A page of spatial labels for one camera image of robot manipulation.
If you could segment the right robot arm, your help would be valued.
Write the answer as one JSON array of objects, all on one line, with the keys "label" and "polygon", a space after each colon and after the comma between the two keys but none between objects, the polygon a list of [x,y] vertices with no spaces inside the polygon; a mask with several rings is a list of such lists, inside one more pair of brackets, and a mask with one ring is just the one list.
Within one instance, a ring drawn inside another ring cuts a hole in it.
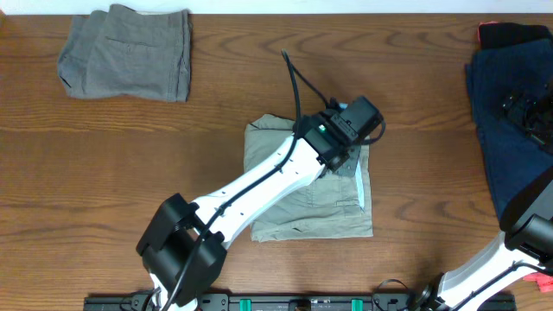
[{"label": "right robot arm", "polygon": [[[377,127],[385,132],[385,119],[367,98],[343,105],[326,102],[328,122],[345,146],[370,145],[380,139],[369,135]],[[552,273],[552,225],[545,218],[547,196],[552,193],[552,171],[539,175],[523,189],[507,211],[515,219],[501,221],[501,231],[482,251],[456,270],[437,277],[409,309],[475,310],[486,299],[531,272]]]}]

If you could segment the light khaki shorts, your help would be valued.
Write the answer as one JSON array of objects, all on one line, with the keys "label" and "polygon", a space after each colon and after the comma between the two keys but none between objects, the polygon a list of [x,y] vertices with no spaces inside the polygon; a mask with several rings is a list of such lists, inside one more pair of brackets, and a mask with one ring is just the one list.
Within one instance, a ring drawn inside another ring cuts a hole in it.
[{"label": "light khaki shorts", "polygon": [[[265,114],[245,128],[244,171],[277,150],[294,122]],[[251,223],[257,242],[373,235],[369,148],[361,146],[354,177],[324,174],[284,197]]]}]

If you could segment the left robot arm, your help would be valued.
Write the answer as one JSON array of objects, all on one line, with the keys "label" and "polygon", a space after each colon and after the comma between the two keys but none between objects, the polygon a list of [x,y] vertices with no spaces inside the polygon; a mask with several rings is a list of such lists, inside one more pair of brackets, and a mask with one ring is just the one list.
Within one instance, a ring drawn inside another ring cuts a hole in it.
[{"label": "left robot arm", "polygon": [[211,287],[234,239],[279,200],[337,171],[385,120],[367,98],[299,117],[293,132],[237,180],[190,202],[180,194],[157,209],[137,243],[160,310],[185,310]]}]

